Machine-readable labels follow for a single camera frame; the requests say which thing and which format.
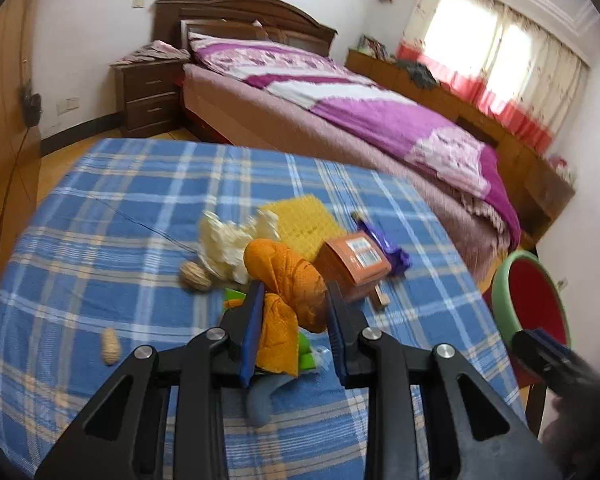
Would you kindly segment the wooden wardrobe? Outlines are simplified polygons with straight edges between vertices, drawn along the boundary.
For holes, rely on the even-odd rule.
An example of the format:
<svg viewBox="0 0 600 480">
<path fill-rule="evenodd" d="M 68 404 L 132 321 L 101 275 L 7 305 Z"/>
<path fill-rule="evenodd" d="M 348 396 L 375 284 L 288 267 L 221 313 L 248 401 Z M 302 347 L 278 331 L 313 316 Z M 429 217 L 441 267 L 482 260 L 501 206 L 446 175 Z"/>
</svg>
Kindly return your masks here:
<svg viewBox="0 0 600 480">
<path fill-rule="evenodd" d="M 38 204 L 41 133 L 24 122 L 21 96 L 33 91 L 38 0 L 0 6 L 0 281 L 17 238 Z"/>
</svg>

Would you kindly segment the red bin with green rim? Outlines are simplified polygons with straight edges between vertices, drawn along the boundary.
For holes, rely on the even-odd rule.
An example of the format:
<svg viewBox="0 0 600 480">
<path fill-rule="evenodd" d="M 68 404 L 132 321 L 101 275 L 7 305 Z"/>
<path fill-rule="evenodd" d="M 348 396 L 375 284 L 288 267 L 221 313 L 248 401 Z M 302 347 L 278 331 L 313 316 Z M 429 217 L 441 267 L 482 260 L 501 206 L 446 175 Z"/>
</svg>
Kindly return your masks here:
<svg viewBox="0 0 600 480">
<path fill-rule="evenodd" d="M 539 382 L 510 351 L 513 336 L 521 330 L 544 330 L 564 346 L 571 337 L 562 298 L 536 255 L 512 252 L 494 273 L 482 295 L 509 353 L 519 388 Z"/>
</svg>

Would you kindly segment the yellow foam net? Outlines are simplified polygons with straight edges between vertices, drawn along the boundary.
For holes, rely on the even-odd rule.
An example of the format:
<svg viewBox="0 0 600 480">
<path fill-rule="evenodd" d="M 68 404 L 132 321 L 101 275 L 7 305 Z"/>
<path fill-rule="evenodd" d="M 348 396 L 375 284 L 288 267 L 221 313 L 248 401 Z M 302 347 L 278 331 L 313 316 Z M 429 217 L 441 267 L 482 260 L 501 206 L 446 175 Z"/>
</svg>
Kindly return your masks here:
<svg viewBox="0 0 600 480">
<path fill-rule="evenodd" d="M 311 262 L 326 240 L 347 234 L 314 195 L 279 200 L 260 206 L 259 210 L 276 214 L 279 239 Z"/>
</svg>

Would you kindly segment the dark wooden nightstand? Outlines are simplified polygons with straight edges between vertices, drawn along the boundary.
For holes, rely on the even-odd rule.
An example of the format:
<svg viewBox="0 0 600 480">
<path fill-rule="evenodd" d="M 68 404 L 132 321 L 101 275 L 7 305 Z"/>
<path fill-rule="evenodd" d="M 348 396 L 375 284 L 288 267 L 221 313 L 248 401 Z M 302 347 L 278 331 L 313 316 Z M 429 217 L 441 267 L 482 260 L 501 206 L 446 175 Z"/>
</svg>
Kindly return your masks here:
<svg viewBox="0 0 600 480">
<path fill-rule="evenodd" d="M 185 64 L 160 60 L 112 69 L 122 136 L 145 139 L 181 127 Z"/>
</svg>

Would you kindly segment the peanut near left edge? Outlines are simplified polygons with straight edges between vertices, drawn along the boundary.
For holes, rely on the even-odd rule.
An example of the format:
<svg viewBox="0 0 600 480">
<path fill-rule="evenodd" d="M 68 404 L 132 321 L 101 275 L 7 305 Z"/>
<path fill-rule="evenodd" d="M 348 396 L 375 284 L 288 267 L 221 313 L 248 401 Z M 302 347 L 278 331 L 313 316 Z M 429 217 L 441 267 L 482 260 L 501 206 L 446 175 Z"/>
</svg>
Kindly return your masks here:
<svg viewBox="0 0 600 480">
<path fill-rule="evenodd" d="M 116 330 L 112 327 L 102 331 L 102 362 L 107 366 L 117 364 L 121 359 L 122 347 Z"/>
</svg>

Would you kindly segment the orange cardboard box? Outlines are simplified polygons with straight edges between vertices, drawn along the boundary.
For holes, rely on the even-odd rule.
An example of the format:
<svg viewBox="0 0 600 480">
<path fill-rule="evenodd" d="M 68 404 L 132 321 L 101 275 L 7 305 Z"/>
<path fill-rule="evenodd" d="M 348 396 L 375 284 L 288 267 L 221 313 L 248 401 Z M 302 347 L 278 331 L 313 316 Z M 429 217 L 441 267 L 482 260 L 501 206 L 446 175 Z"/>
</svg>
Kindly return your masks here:
<svg viewBox="0 0 600 480">
<path fill-rule="evenodd" d="M 326 240 L 313 261 L 326 283 L 336 282 L 350 304 L 368 296 L 391 271 L 391 264 L 365 233 Z"/>
</svg>

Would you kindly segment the orange wrapper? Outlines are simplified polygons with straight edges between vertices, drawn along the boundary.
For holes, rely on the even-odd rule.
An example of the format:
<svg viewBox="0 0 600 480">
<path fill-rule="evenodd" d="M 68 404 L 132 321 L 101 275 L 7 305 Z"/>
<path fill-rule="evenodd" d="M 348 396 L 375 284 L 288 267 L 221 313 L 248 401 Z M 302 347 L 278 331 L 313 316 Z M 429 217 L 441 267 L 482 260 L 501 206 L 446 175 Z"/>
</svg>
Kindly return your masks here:
<svg viewBox="0 0 600 480">
<path fill-rule="evenodd" d="M 299 375 L 300 330 L 326 330 L 326 285 L 315 266 L 282 242 L 257 238 L 244 251 L 245 268 L 264 284 L 256 365 L 274 374 Z"/>
</svg>

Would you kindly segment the grey blue scrap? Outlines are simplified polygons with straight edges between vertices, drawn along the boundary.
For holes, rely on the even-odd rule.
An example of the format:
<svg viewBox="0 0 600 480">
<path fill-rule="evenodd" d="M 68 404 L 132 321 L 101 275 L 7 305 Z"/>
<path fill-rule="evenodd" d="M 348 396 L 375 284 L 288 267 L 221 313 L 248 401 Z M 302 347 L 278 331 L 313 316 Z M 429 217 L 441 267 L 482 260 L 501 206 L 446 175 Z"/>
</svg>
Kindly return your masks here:
<svg viewBox="0 0 600 480">
<path fill-rule="evenodd" d="M 266 426 L 273 416 L 272 395 L 296 380 L 288 374 L 265 374 L 250 386 L 246 396 L 246 414 L 251 426 Z"/>
</svg>

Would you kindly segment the clothes on nightstand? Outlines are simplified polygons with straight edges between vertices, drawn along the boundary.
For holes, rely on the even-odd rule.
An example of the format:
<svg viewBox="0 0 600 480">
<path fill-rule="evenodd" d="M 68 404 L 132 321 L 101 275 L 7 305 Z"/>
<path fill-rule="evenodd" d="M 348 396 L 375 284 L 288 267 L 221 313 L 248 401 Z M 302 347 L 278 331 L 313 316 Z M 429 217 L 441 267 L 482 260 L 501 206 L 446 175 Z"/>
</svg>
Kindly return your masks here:
<svg viewBox="0 0 600 480">
<path fill-rule="evenodd" d="M 154 40 L 151 44 L 145 44 L 134 52 L 119 58 L 112 66 L 125 66 L 140 63 L 152 63 L 159 61 L 188 61 L 190 54 L 185 49 L 178 49 L 161 40 Z"/>
</svg>

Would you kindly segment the purple plastic bag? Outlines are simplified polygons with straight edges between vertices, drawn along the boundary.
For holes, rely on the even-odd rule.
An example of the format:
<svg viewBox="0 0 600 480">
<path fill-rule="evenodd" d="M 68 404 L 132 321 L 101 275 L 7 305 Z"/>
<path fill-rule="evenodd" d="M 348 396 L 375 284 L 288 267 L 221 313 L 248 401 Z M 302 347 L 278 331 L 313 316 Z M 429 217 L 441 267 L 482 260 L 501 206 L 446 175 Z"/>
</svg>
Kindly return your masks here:
<svg viewBox="0 0 600 480">
<path fill-rule="evenodd" d="M 390 276 L 393 278 L 401 276 L 412 266 L 410 255 L 400 245 L 390 240 L 381 228 L 374 226 L 357 211 L 352 212 L 351 218 L 358 230 L 369 236 L 385 255 L 391 266 Z"/>
</svg>

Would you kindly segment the purple floral quilt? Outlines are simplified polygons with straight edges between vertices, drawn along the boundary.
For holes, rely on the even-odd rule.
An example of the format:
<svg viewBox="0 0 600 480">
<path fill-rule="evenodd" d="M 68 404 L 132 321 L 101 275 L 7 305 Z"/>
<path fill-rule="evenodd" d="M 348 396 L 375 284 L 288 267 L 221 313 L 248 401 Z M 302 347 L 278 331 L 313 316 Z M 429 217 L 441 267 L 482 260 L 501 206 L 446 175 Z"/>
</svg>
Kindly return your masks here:
<svg viewBox="0 0 600 480">
<path fill-rule="evenodd" d="M 521 227 L 494 148 L 448 118 L 299 48 L 199 32 L 188 41 L 213 73 L 299 107 L 487 203 L 504 220 L 510 244 L 519 244 Z"/>
</svg>

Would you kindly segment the walnut shell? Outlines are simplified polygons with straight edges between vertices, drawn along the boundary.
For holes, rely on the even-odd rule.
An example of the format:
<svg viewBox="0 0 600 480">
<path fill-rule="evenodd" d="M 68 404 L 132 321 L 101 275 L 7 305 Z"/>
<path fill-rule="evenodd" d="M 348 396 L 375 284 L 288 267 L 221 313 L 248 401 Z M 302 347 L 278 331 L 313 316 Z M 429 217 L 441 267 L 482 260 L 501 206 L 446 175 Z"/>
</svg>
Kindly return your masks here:
<svg viewBox="0 0 600 480">
<path fill-rule="evenodd" d="M 180 266 L 180 280 L 198 292 L 208 292 L 212 287 L 212 279 L 202 266 L 195 261 L 185 261 Z"/>
</svg>

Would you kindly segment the white paper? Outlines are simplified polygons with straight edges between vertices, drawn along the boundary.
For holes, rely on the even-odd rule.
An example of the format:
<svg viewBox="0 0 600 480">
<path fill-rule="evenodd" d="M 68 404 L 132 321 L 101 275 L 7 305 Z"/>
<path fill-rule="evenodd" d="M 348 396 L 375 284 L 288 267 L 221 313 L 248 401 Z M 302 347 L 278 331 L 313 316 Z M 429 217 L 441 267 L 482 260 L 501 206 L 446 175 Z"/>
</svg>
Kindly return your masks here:
<svg viewBox="0 0 600 480">
<path fill-rule="evenodd" d="M 244 223 L 223 222 L 212 211 L 204 211 L 198 221 L 198 258 L 220 281 L 245 285 L 249 274 L 244 263 L 247 245 L 258 238 L 280 241 L 278 215 L 259 210 Z"/>
</svg>

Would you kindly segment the wooden block piece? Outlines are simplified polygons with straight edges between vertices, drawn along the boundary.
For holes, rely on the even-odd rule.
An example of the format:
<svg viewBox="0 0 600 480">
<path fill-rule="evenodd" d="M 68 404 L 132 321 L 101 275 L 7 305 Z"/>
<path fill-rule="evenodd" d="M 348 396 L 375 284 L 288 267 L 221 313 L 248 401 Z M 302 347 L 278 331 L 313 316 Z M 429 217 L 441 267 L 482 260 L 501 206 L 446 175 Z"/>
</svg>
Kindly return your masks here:
<svg viewBox="0 0 600 480">
<path fill-rule="evenodd" d="M 390 304 L 390 299 L 379 286 L 375 286 L 372 293 L 372 300 L 376 310 L 384 310 Z"/>
</svg>

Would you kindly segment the books on cabinet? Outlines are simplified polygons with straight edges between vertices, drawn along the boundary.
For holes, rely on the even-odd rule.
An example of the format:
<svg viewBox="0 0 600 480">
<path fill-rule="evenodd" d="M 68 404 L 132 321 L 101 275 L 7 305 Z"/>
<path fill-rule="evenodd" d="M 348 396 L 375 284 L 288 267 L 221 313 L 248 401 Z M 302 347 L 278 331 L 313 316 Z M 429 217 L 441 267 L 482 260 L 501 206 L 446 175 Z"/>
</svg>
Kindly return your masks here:
<svg viewBox="0 0 600 480">
<path fill-rule="evenodd" d="M 385 61 L 388 58 L 386 46 L 373 37 L 362 35 L 358 40 L 356 50 L 371 58 Z"/>
</svg>

